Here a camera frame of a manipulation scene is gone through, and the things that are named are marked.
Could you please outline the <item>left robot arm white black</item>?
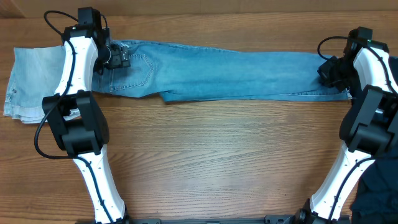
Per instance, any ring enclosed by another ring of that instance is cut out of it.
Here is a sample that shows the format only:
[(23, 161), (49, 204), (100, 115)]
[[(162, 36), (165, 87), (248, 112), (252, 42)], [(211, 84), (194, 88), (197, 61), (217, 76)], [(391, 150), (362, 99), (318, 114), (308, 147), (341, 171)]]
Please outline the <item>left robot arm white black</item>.
[(105, 16), (78, 9), (74, 26), (60, 34), (65, 47), (62, 77), (54, 95), (43, 98), (44, 117), (57, 146), (79, 168), (94, 206), (94, 223), (129, 223), (107, 157), (109, 128), (91, 87), (93, 74), (130, 67), (127, 48), (112, 44)]

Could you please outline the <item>brown cardboard backboard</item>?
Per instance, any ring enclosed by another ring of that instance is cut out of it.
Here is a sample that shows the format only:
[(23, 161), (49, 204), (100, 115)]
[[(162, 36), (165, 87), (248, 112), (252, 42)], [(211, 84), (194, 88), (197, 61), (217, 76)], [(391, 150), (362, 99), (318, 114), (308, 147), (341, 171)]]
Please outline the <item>brown cardboard backboard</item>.
[(38, 18), (47, 10), (75, 16), (80, 7), (107, 16), (396, 11), (397, 0), (1, 0), (1, 17)]

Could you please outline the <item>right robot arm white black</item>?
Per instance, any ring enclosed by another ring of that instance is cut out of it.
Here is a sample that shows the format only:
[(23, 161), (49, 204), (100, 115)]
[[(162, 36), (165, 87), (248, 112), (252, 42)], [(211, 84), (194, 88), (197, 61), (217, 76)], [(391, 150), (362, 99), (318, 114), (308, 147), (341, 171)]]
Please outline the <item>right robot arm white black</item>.
[(348, 223), (340, 213), (357, 181), (397, 145), (397, 59), (373, 40), (372, 29), (353, 29), (345, 41), (343, 56), (318, 68), (325, 86), (353, 96), (340, 125), (342, 145), (321, 187), (289, 223)]

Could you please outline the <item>folded light blue jeans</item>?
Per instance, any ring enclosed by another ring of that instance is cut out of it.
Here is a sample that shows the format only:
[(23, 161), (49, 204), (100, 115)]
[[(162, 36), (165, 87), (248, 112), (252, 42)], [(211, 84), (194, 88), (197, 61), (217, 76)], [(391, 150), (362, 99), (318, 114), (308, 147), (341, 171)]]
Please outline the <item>folded light blue jeans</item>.
[(65, 62), (65, 48), (14, 48), (14, 65), (6, 90), (3, 115), (25, 124), (44, 117), (42, 99), (58, 87)]

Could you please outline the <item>medium blue denim jeans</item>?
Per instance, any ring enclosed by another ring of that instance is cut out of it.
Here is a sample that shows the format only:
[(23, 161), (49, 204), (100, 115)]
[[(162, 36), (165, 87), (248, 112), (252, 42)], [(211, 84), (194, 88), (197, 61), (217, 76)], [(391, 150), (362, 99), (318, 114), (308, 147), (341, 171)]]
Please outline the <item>medium blue denim jeans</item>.
[(323, 60), (305, 52), (237, 52), (144, 40), (119, 40), (131, 65), (93, 75), (93, 91), (165, 102), (211, 100), (349, 100), (320, 83)]

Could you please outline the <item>dark navy garment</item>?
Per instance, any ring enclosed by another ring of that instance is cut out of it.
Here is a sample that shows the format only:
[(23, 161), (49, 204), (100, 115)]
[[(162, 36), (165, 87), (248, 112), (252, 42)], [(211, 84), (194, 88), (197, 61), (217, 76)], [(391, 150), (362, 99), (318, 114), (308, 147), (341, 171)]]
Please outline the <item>dark navy garment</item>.
[(359, 180), (350, 207), (353, 223), (397, 223), (397, 146), (386, 156), (387, 160), (370, 165)]

